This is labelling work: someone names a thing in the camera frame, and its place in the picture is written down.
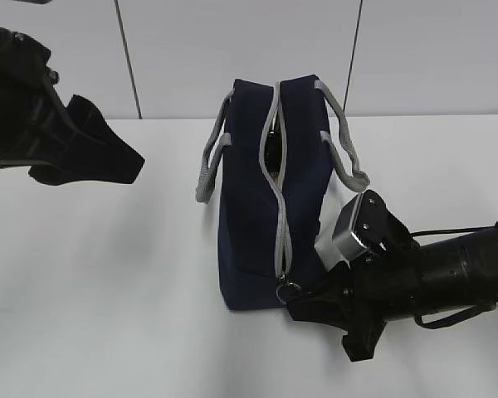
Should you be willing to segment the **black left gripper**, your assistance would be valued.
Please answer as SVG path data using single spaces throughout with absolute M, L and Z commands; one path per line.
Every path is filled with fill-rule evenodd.
M 0 27 L 0 168 L 32 166 L 43 185 L 135 182 L 145 159 L 107 124 L 88 99 L 73 95 L 66 109 L 47 66 L 51 51 L 31 36 Z M 71 141 L 66 110 L 77 128 Z M 66 148 L 66 167 L 55 167 Z

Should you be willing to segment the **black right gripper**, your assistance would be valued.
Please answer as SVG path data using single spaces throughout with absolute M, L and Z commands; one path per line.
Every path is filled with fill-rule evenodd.
M 286 304 L 297 322 L 345 331 L 341 345 L 351 362 L 374 357 L 388 320 L 413 303 L 420 289 L 413 256 L 419 244 L 408 231 L 337 232 L 332 242 L 343 259 Z

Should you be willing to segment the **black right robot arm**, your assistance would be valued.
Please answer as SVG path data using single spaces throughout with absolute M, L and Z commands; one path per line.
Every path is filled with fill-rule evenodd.
M 419 245 L 402 223 L 355 260 L 340 261 L 287 305 L 296 321 L 344 330 L 350 361 L 370 360 L 387 323 L 449 328 L 498 306 L 498 221 Z

